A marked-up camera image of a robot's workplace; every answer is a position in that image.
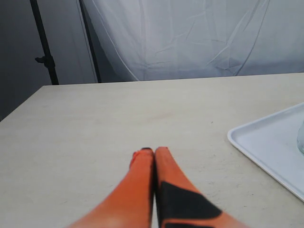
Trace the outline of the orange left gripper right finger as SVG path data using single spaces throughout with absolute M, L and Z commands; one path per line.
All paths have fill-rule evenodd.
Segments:
M 155 154 L 157 216 L 160 228 L 247 228 L 212 204 L 186 177 L 167 147 Z

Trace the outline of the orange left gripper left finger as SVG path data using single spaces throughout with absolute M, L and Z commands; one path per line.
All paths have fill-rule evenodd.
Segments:
M 133 153 L 129 170 L 116 188 L 70 228 L 150 228 L 153 208 L 154 153 Z

